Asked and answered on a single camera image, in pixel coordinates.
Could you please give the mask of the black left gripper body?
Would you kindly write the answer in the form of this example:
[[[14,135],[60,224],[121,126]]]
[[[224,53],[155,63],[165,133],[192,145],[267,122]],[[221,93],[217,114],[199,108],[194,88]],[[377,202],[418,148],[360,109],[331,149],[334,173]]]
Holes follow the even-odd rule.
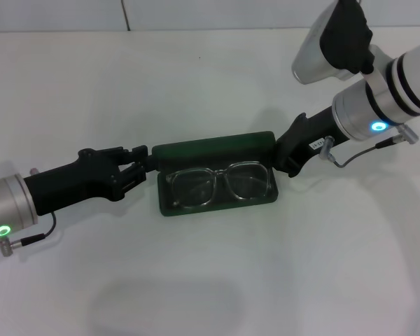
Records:
[[[119,166],[126,150],[86,148],[75,162],[24,179],[39,216],[95,197],[116,202],[124,197]]]

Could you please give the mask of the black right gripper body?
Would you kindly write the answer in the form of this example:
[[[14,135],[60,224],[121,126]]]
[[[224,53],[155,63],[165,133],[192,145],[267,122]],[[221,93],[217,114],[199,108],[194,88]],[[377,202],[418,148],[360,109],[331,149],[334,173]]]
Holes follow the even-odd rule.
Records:
[[[311,144],[327,136],[334,138],[336,146],[349,140],[337,126],[331,106],[310,118],[301,113],[276,140],[274,168],[287,173],[290,178],[297,176],[304,165],[321,151],[320,148],[313,149]]]

